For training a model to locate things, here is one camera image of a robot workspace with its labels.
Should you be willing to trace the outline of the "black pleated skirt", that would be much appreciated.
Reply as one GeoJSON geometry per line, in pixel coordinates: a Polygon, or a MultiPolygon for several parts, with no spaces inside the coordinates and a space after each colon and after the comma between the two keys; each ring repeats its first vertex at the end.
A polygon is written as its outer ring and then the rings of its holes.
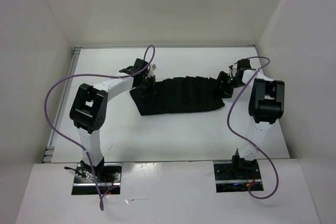
{"type": "Polygon", "coordinates": [[[212,93],[216,80],[204,77],[175,77],[155,84],[156,93],[140,88],[129,93],[141,116],[216,111],[225,106],[212,93]]]}

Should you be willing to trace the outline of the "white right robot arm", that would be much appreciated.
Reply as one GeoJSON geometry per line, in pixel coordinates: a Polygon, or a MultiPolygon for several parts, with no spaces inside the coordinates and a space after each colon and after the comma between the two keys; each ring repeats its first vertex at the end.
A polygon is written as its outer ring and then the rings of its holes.
{"type": "Polygon", "coordinates": [[[235,133],[247,143],[239,147],[232,156],[229,173],[237,179],[248,178],[257,169],[257,158],[266,133],[283,116],[285,105],[285,83],[274,80],[263,73],[261,68],[253,69],[250,57],[229,66],[229,73],[221,71],[212,92],[219,98],[231,98],[236,88],[241,88],[229,109],[227,123],[238,98],[248,87],[251,94],[248,115],[251,117],[247,135],[235,133]]]}

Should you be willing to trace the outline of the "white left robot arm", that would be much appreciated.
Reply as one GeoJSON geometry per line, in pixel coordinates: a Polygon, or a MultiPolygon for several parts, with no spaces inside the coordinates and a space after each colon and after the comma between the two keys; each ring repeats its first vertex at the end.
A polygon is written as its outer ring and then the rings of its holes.
{"type": "Polygon", "coordinates": [[[79,86],[69,116],[78,130],[80,144],[85,148],[81,169],[91,181],[98,182],[108,175],[100,146],[100,129],[106,120],[108,102],[135,88],[145,94],[154,94],[155,69],[155,64],[136,59],[134,65],[120,70],[114,78],[79,86]]]}

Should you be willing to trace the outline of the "white front cover board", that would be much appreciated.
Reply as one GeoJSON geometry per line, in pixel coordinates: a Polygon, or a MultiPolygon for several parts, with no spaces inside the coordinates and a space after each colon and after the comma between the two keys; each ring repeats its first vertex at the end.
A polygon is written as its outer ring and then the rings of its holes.
{"type": "Polygon", "coordinates": [[[17,223],[319,223],[301,166],[275,161],[274,196],[218,193],[212,162],[126,163],[121,191],[104,200],[74,196],[73,173],[62,164],[33,167],[17,223]]]}

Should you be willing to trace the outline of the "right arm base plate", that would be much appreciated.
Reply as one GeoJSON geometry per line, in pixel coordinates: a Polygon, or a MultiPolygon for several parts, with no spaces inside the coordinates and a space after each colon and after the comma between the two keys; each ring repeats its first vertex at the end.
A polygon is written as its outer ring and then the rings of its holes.
{"type": "Polygon", "coordinates": [[[232,164],[226,162],[214,162],[214,176],[217,193],[235,193],[248,191],[248,187],[253,185],[250,191],[263,191],[263,183],[259,166],[252,171],[242,171],[235,174],[232,164]]]}

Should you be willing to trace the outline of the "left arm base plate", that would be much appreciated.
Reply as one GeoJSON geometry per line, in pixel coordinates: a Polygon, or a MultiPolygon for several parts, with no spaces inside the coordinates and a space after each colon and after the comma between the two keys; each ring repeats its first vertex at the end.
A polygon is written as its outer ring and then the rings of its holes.
{"type": "MultiPolygon", "coordinates": [[[[72,195],[97,195],[97,189],[93,175],[82,170],[81,165],[77,164],[75,169],[74,181],[72,185],[72,195]]],[[[107,195],[119,195],[121,190],[121,163],[105,163],[104,175],[99,175],[96,180],[100,193],[107,195]]]]}

